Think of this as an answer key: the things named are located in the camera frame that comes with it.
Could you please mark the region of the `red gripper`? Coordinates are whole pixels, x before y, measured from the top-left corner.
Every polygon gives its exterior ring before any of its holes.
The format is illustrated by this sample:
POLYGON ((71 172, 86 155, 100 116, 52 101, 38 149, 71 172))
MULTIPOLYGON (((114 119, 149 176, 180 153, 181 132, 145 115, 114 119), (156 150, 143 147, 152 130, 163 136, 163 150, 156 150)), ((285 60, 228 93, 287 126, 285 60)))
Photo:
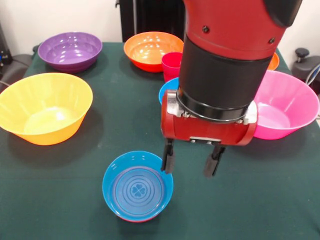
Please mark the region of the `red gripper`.
MULTIPOLYGON (((258 108, 252 101, 244 118, 229 123, 217 123, 195 117, 184 111, 176 98, 177 92, 169 89, 164 92, 161 104, 161 131, 166 138, 161 171, 171 174, 174 169, 174 140, 204 141, 225 146, 244 146, 253 138, 257 122, 258 108)), ((226 148, 216 145, 207 157, 203 174, 207 178, 215 175, 226 148)))

